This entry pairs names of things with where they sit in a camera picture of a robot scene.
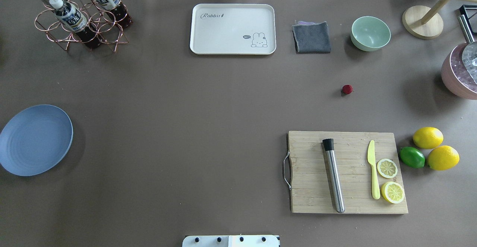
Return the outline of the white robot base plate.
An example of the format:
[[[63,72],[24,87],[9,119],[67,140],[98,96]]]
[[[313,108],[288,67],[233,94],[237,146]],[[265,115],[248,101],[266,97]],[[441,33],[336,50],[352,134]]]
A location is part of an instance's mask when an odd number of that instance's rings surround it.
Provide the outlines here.
[[[280,247],[278,235],[190,235],[183,247]]]

